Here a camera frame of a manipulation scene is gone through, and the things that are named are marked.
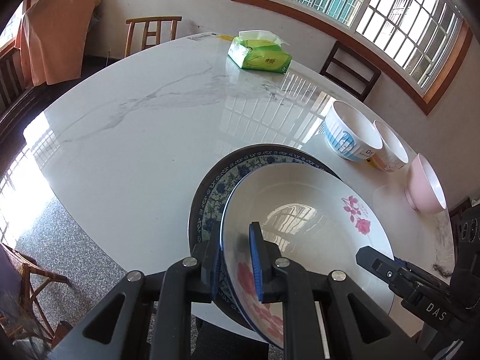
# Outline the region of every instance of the orange cloth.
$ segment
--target orange cloth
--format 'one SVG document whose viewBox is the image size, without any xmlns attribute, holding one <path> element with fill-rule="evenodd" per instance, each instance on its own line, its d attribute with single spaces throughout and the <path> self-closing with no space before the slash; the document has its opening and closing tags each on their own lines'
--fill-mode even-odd
<svg viewBox="0 0 480 360">
<path fill-rule="evenodd" d="M 15 47 L 25 82 L 80 78 L 88 25 L 100 0 L 38 0 L 23 15 Z"/>
</svg>

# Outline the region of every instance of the small white cup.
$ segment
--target small white cup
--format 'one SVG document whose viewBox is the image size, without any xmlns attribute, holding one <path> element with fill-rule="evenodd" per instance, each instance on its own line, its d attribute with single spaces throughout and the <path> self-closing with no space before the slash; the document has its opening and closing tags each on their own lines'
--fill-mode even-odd
<svg viewBox="0 0 480 360">
<path fill-rule="evenodd" d="M 386 172 L 394 172 L 408 164 L 409 156 L 407 151 L 395 133 L 380 120 L 375 120 L 373 126 L 382 137 L 383 148 L 377 150 L 376 153 L 370 157 L 370 162 L 375 165 L 376 168 Z"/>
</svg>

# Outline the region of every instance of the marble tabletop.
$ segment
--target marble tabletop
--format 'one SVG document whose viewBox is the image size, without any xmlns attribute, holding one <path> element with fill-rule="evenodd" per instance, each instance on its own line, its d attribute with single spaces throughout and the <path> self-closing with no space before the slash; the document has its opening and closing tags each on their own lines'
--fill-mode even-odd
<svg viewBox="0 0 480 360">
<path fill-rule="evenodd" d="M 407 166 L 385 173 L 326 145 L 321 121 L 333 98 L 371 121 L 380 117 L 295 61 L 285 75 L 241 70 L 227 56 L 229 45 L 206 33 L 129 56 L 72 88 L 25 129 L 42 174 L 88 236 L 126 271 L 165 270 L 190 254 L 191 200 L 208 170 L 240 147 L 281 143 L 318 158 L 359 193 L 395 256 L 437 276 L 436 266 L 452 270 L 448 212 L 411 209 L 403 193 Z M 260 339 L 214 304 L 193 304 L 192 312 Z M 421 328 L 398 298 L 390 315 L 408 333 Z"/>
</svg>

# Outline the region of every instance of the bowl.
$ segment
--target bowl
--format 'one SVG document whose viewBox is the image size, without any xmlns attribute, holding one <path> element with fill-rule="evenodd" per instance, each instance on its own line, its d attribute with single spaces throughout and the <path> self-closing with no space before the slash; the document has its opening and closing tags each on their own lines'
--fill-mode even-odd
<svg viewBox="0 0 480 360">
<path fill-rule="evenodd" d="M 325 135 L 334 152 L 350 161 L 366 160 L 383 146 L 382 137 L 367 117 L 340 100 L 328 111 Z"/>
<path fill-rule="evenodd" d="M 427 159 L 418 154 L 406 177 L 405 196 L 414 210 L 438 214 L 447 208 L 442 186 Z"/>
<path fill-rule="evenodd" d="M 386 172 L 394 172 L 408 164 L 409 155 L 395 133 L 380 120 L 375 120 L 373 126 L 382 137 L 383 147 L 370 157 L 372 164 Z"/>
<path fill-rule="evenodd" d="M 245 176 L 222 215 L 220 247 L 227 282 L 245 320 L 267 342 L 283 347 L 281 303 L 262 304 L 251 265 L 249 226 L 259 222 L 263 238 L 282 256 L 327 275 L 341 269 L 385 312 L 392 306 L 388 285 L 357 265 L 356 253 L 371 246 L 393 258 L 375 213 L 348 185 L 303 163 L 273 163 Z"/>
</svg>

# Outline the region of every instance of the tissue pack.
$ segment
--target tissue pack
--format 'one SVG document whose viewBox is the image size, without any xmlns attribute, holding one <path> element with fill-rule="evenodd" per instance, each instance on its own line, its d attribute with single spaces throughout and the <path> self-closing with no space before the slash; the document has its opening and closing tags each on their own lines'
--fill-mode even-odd
<svg viewBox="0 0 480 360">
<path fill-rule="evenodd" d="M 282 50 L 282 43 L 270 31 L 241 31 L 232 40 L 229 56 L 242 69 L 285 73 L 292 57 Z"/>
</svg>

